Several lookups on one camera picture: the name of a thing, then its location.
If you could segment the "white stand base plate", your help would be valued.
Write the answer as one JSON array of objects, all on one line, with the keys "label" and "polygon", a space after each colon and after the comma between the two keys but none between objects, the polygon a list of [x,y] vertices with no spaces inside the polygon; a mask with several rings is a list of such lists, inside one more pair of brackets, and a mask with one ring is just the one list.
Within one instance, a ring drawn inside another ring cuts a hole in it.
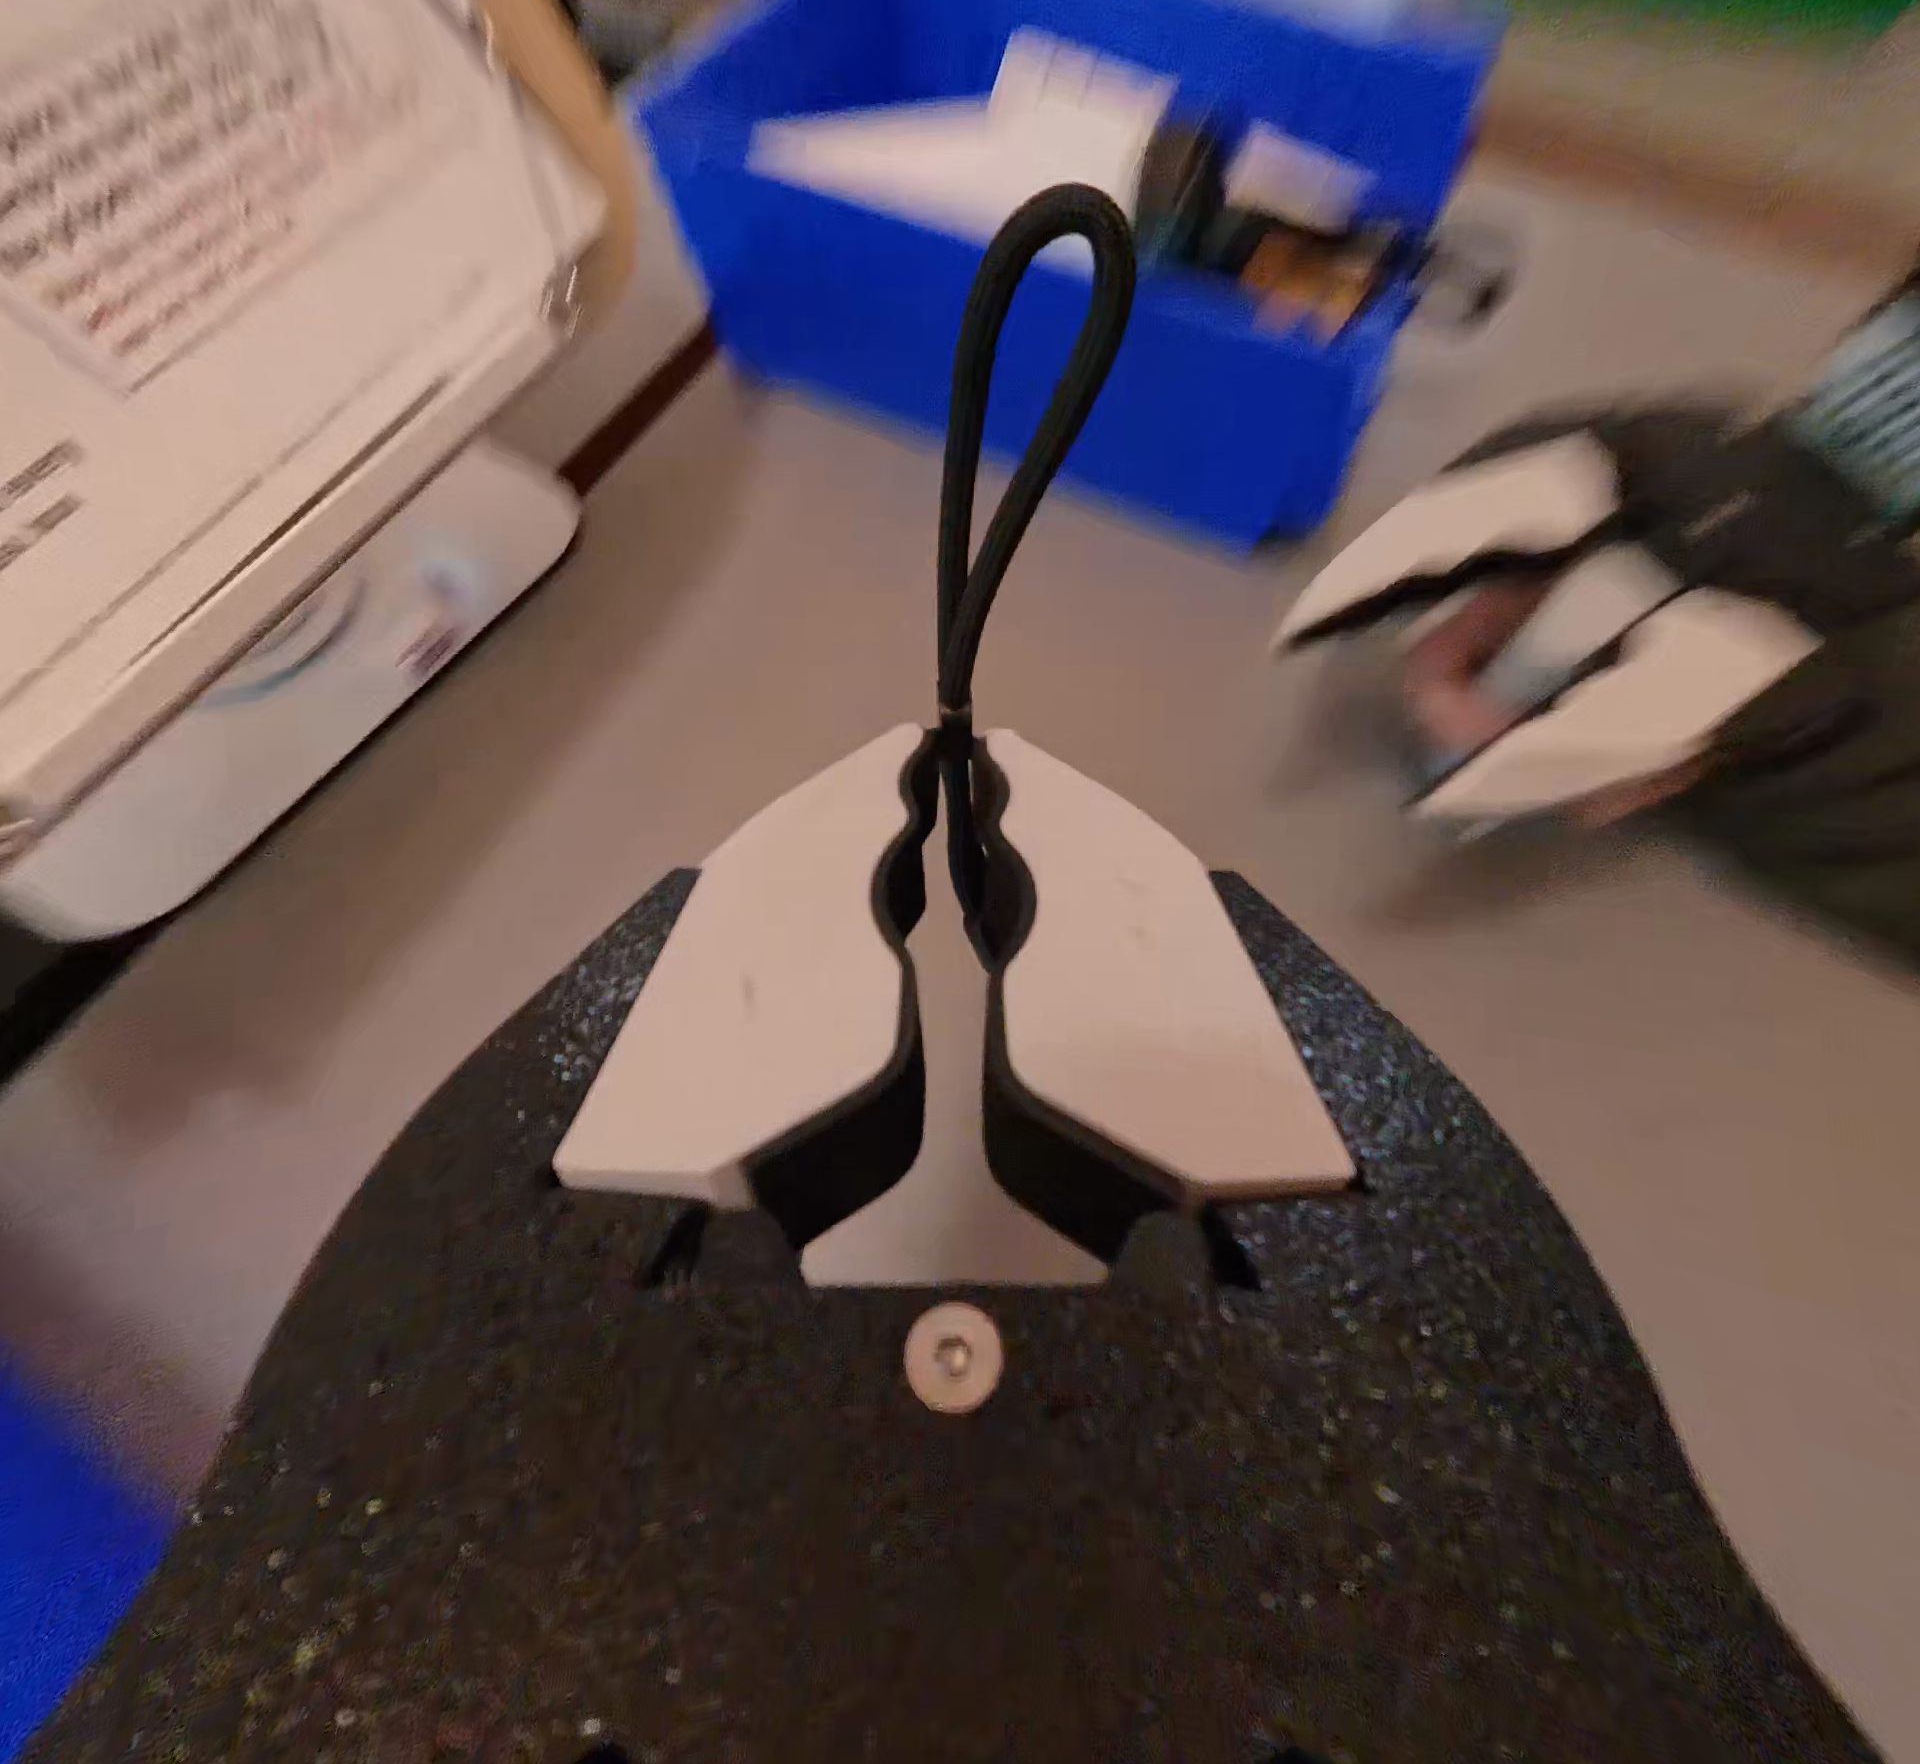
[{"label": "white stand base plate", "polygon": [[73,944],[174,915],[546,577],[580,525],[557,476],[469,447],[5,865],[5,917]]}]

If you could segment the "person's right forearm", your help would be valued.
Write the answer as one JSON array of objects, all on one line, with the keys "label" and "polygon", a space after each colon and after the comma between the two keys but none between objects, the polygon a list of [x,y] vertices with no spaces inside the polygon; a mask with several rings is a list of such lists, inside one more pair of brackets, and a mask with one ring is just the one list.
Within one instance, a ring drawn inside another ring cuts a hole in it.
[{"label": "person's right forearm", "polygon": [[1917,969],[1917,608],[1836,634],[1741,709],[1672,817],[1795,911]]}]

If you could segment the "orange block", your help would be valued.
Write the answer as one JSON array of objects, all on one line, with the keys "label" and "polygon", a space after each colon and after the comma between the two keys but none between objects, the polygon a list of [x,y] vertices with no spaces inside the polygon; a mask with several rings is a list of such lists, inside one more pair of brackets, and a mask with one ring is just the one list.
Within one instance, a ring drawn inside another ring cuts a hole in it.
[{"label": "orange block", "polygon": [[1237,281],[1262,326],[1332,343],[1373,299],[1397,246],[1392,225],[1325,232],[1278,220],[1260,232]]}]

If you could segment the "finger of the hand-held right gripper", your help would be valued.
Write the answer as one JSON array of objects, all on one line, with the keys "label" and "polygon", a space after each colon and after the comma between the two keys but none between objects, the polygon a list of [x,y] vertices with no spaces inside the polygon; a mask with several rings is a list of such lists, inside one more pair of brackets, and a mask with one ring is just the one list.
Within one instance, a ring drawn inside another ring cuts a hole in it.
[{"label": "finger of the hand-held right gripper", "polygon": [[1410,813],[1493,824],[1639,785],[1697,758],[1819,646],[1768,602],[1685,590],[1623,629],[1597,669],[1455,766]]},{"label": "finger of the hand-held right gripper", "polygon": [[1289,652],[1571,560],[1620,516],[1618,457],[1592,433],[1457,465],[1361,527],[1286,608]]}]

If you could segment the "instruction board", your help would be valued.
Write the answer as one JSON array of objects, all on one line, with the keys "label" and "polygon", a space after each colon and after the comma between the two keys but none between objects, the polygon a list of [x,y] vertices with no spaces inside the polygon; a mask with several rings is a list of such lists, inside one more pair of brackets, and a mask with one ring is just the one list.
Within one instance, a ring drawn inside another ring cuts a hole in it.
[{"label": "instruction board", "polygon": [[5,859],[617,301],[558,0],[3,0]]}]

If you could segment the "person's right hand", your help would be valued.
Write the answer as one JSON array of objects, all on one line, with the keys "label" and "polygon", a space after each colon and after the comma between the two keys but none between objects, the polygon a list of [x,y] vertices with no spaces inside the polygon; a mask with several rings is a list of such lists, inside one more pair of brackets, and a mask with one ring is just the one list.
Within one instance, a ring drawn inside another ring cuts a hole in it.
[{"label": "person's right hand", "polygon": [[1547,594],[1538,577],[1486,582],[1406,648],[1401,695],[1429,752],[1462,760],[1511,725],[1513,709],[1490,694],[1486,676]]}]

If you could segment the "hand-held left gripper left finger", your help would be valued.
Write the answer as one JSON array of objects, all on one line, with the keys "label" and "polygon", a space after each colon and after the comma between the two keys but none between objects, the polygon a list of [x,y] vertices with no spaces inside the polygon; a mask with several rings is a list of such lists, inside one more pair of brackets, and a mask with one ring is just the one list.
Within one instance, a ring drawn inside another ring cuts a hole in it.
[{"label": "hand-held left gripper left finger", "polygon": [[803,1250],[923,1139],[907,934],[931,735],[899,724],[782,791],[700,866],[552,1155],[568,1188],[760,1211]]}]

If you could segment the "white bottle black cap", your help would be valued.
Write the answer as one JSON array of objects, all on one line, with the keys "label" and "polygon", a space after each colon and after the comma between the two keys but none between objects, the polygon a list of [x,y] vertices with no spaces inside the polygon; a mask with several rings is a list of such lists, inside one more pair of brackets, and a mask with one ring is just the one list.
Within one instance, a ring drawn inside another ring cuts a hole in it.
[{"label": "white bottle black cap", "polygon": [[1027,201],[1060,184],[1133,209],[1160,113],[1091,102],[931,101],[757,123],[747,166],[955,239],[988,243]]}]

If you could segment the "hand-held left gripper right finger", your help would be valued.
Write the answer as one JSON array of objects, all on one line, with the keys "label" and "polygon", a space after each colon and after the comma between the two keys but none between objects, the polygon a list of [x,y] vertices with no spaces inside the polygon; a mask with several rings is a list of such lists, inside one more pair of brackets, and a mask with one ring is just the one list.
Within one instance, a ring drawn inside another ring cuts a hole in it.
[{"label": "hand-held left gripper right finger", "polygon": [[1358,1182],[1207,865],[1010,730],[978,740],[978,959],[988,1170],[1094,1259]]}]

